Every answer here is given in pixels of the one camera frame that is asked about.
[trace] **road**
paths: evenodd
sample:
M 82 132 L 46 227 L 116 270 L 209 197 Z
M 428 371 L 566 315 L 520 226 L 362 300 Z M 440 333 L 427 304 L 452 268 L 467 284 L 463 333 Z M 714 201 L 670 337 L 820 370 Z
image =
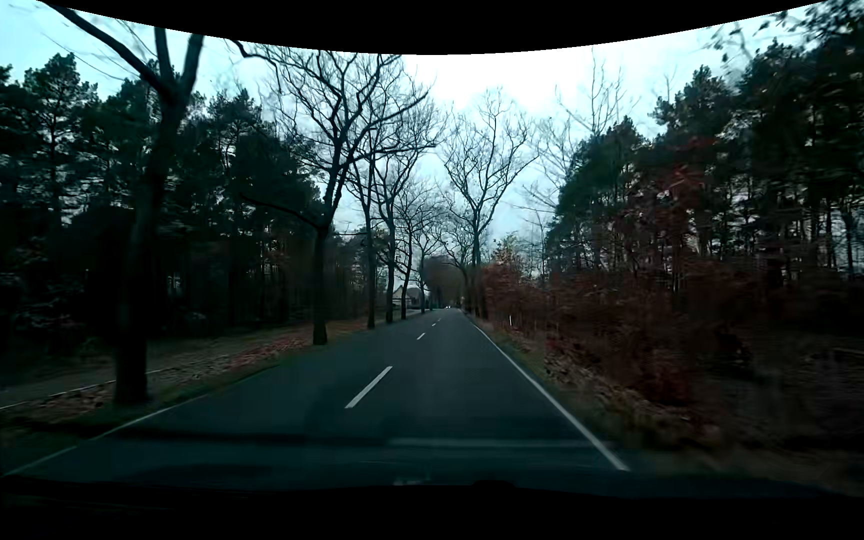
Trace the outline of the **road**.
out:
M 244 490 L 480 480 L 569 490 L 576 476 L 563 471 L 624 467 L 453 308 L 380 323 L 17 474 Z

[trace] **house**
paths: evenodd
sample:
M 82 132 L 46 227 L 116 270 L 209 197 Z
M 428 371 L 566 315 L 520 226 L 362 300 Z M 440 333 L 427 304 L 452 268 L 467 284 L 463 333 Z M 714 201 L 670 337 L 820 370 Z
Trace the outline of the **house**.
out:
M 405 294 L 407 295 L 407 298 L 408 298 L 408 304 L 406 305 L 406 308 L 409 308 L 411 310 L 418 310 L 419 308 L 422 307 L 422 298 L 423 298 L 422 290 L 420 290 L 418 287 L 409 287 L 405 291 Z M 401 286 L 399 288 L 395 289 L 394 291 L 392 291 L 391 302 L 396 306 L 402 305 L 402 287 Z

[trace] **sidewalk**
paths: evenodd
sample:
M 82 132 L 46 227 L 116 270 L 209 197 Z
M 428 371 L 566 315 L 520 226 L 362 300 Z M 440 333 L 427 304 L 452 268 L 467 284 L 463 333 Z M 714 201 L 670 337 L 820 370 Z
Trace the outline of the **sidewalk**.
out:
M 419 313 L 410 309 L 407 315 Z M 384 324 L 376 316 L 376 324 Z M 331 321 L 328 323 L 330 335 L 337 336 L 365 330 L 366 318 L 351 321 Z M 260 329 L 243 335 L 221 336 L 216 338 L 167 339 L 149 343 L 147 372 L 157 373 L 195 362 L 207 362 L 241 355 L 246 351 L 267 345 L 282 338 L 312 338 L 311 323 L 284 327 Z M 53 394 L 79 390 L 102 385 L 115 380 L 115 366 L 111 357 L 101 358 L 91 369 L 57 374 L 35 382 L 18 384 L 0 390 L 0 410 L 29 400 L 41 399 Z

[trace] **overcast sky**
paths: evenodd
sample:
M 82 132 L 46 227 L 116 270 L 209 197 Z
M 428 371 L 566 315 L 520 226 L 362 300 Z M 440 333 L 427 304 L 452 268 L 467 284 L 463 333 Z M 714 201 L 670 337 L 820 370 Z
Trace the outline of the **overcast sky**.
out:
M 805 7 L 790 10 L 790 15 L 801 16 Z M 110 32 L 130 46 L 140 58 L 150 53 L 117 26 L 114 19 L 83 13 L 94 24 Z M 742 26 L 750 34 L 764 17 L 746 19 Z M 153 47 L 152 29 L 141 27 L 137 32 L 144 43 Z M 618 68 L 624 72 L 624 87 L 631 100 L 638 99 L 636 107 L 628 110 L 638 129 L 654 136 L 659 128 L 648 113 L 654 108 L 658 95 L 665 94 L 664 76 L 675 74 L 673 92 L 687 83 L 692 72 L 702 65 L 710 66 L 713 73 L 722 73 L 721 52 L 703 50 L 709 42 L 711 30 L 687 30 L 595 45 L 594 52 L 605 63 L 606 75 L 615 78 Z M 775 33 L 762 33 L 750 42 L 750 50 L 765 47 Z M 187 34 L 169 31 L 173 63 L 182 64 Z M 115 77 L 135 75 L 125 69 L 125 62 L 111 49 L 95 38 L 72 26 L 51 8 L 32 0 L 0 0 L 0 65 L 11 64 L 12 76 L 21 78 L 28 68 L 40 68 L 57 53 L 75 52 L 78 70 L 84 80 L 98 83 L 99 94 L 104 97 L 118 90 L 120 81 Z M 591 47 L 555 49 L 545 51 L 504 53 L 491 55 L 407 55 L 410 71 L 426 84 L 433 81 L 432 94 L 441 102 L 453 102 L 461 110 L 477 94 L 489 87 L 501 86 L 508 95 L 530 115 L 547 117 L 557 113 L 555 89 L 561 89 L 570 107 L 581 110 L 579 88 L 589 83 L 593 53 Z M 237 80 L 251 93 L 264 89 L 267 76 L 265 64 L 258 59 L 241 60 L 222 39 L 207 37 L 200 60 L 196 90 L 212 95 L 218 88 L 234 88 Z M 438 159 L 426 158 L 420 174 L 446 180 Z M 539 170 L 526 171 L 519 184 L 540 178 Z M 356 202 L 348 194 L 343 196 L 342 208 L 336 216 L 340 231 L 352 229 L 362 223 Z M 522 204 L 518 191 L 510 189 L 507 201 L 502 203 L 491 228 L 492 236 L 519 231 L 525 234 L 529 226 L 524 223 L 521 210 L 513 205 Z

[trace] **windshield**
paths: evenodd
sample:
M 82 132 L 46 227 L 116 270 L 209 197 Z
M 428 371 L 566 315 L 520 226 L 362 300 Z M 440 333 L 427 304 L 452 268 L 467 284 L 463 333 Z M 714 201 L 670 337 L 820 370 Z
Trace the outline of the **windshield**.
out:
M 864 2 L 460 55 L 111 15 L 0 0 L 0 476 L 864 497 Z

